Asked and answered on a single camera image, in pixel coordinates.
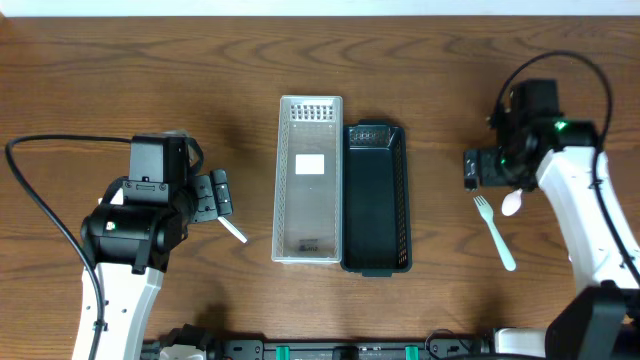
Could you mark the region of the white plastic spoon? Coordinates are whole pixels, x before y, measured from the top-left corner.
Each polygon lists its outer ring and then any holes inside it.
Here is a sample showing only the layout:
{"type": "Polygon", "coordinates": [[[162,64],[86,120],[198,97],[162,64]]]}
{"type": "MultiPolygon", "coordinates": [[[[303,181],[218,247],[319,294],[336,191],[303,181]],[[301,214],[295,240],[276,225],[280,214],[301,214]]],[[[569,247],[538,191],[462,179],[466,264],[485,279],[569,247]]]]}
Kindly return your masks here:
{"type": "Polygon", "coordinates": [[[522,206],[522,189],[517,189],[507,194],[501,205],[501,212],[504,216],[516,214],[522,206]]]}
{"type": "Polygon", "coordinates": [[[248,238],[228,219],[225,217],[218,217],[217,220],[240,242],[246,244],[248,242],[248,238]]]}

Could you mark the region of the white plastic fork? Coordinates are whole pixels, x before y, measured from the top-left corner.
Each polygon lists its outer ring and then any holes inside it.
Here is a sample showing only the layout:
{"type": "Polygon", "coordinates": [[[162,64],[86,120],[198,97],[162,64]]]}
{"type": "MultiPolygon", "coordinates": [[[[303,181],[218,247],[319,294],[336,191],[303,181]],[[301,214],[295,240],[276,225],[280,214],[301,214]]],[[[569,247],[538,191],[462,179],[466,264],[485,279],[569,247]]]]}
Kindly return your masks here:
{"type": "Polygon", "coordinates": [[[475,196],[474,203],[489,229],[504,268],[509,272],[515,271],[517,268],[515,259],[495,225],[492,207],[483,196],[475,196]]]}

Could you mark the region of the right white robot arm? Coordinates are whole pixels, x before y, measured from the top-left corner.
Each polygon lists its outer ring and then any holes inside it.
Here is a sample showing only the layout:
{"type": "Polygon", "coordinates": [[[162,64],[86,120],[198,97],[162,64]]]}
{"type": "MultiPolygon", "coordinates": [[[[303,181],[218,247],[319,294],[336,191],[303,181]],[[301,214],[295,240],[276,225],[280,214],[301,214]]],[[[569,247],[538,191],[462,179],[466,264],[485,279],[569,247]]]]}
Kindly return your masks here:
{"type": "Polygon", "coordinates": [[[561,112],[555,81],[511,88],[510,105],[490,119],[496,146],[464,153],[464,187],[510,187],[502,212],[541,190],[558,221],[576,284],[575,299],[544,330],[502,328],[500,359],[636,359],[639,356],[639,246],[597,152],[595,125],[561,112]]]}

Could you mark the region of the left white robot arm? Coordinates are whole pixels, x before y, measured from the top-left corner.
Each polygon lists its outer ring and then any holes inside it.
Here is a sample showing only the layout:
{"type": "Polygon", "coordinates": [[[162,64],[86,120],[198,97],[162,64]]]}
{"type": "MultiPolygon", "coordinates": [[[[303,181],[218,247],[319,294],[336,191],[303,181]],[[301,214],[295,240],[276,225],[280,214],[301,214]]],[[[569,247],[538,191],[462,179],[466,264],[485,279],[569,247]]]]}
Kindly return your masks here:
{"type": "Polygon", "coordinates": [[[73,356],[137,359],[171,251],[192,224],[232,214],[224,170],[183,134],[136,135],[129,173],[114,180],[81,225],[89,267],[73,356]]]}

